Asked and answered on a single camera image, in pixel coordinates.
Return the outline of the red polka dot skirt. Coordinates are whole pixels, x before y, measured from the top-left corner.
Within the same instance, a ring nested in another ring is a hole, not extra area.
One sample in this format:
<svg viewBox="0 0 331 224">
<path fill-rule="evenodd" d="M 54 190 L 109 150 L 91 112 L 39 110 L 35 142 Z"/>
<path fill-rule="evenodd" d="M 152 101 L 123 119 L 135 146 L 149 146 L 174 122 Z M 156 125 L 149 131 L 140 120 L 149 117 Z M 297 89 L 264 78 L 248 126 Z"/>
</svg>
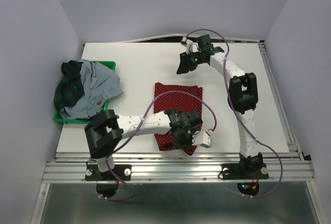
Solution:
<svg viewBox="0 0 331 224">
<path fill-rule="evenodd" d="M 154 97 L 169 91 L 186 92 L 202 100 L 203 88 L 195 86 L 184 85 L 165 85 L 160 82 L 155 83 Z M 168 109 L 177 109 L 183 112 L 190 112 L 197 110 L 199 115 L 202 115 L 202 103 L 195 98 L 183 93 L 170 93 L 158 98 L 154 103 L 154 113 L 165 111 Z M 174 150 L 172 145 L 172 135 L 154 135 L 158 148 L 162 152 Z M 189 148 L 182 148 L 182 151 L 191 156 L 196 150 L 196 146 Z"/>
</svg>

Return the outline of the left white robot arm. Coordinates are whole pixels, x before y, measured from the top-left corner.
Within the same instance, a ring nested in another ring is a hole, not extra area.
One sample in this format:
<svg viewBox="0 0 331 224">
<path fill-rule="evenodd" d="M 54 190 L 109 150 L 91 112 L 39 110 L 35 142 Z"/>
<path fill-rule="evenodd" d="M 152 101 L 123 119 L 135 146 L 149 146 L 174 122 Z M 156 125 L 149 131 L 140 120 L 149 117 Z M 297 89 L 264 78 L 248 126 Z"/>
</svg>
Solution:
<svg viewBox="0 0 331 224">
<path fill-rule="evenodd" d="M 203 121 L 194 109 L 185 113 L 168 109 L 151 115 L 116 115 L 113 110 L 99 114 L 84 127 L 90 158 L 96 161 L 97 173 L 105 180 L 115 174 L 112 154 L 122 139 L 142 135 L 171 135 L 175 148 L 193 146 L 193 134 Z"/>
</svg>

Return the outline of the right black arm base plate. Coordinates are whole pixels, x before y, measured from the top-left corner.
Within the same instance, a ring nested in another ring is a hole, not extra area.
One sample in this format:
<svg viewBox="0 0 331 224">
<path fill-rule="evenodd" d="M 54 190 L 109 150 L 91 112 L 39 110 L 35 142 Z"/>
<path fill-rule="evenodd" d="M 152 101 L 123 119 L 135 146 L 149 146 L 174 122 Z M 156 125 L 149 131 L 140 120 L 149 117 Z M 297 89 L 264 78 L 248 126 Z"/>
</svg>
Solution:
<svg viewBox="0 0 331 224">
<path fill-rule="evenodd" d="M 265 163 L 255 166 L 241 166 L 239 163 L 223 163 L 218 174 L 221 180 L 252 180 L 269 179 L 268 169 Z"/>
</svg>

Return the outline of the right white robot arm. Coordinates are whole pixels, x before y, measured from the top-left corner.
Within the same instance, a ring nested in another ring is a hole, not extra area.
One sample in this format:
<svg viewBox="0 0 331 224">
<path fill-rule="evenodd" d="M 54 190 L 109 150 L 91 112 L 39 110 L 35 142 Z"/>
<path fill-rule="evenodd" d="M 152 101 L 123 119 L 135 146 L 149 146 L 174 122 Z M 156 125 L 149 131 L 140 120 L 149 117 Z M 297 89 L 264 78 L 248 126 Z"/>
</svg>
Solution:
<svg viewBox="0 0 331 224">
<path fill-rule="evenodd" d="M 224 180 L 251 178 L 264 166 L 263 156 L 255 136 L 254 111 L 258 103 L 257 77 L 247 73 L 228 59 L 228 50 L 213 45 L 209 35 L 193 42 L 187 37 L 181 40 L 186 51 L 180 54 L 177 74 L 194 71 L 200 64 L 208 64 L 224 78 L 228 104 L 233 111 L 240 138 L 239 162 L 222 164 L 220 176 Z"/>
</svg>

